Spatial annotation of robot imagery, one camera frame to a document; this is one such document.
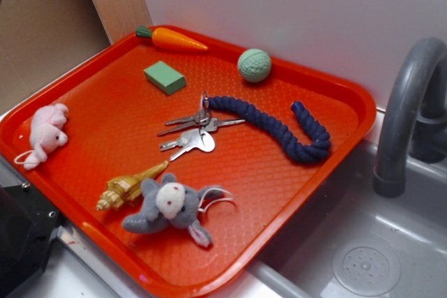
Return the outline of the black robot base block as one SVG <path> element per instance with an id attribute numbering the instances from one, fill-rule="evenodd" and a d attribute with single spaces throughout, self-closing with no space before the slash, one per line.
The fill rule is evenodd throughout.
<path id="1" fill-rule="evenodd" d="M 36 187 L 1 188 L 1 296 L 9 297 L 45 273 L 59 210 Z"/>

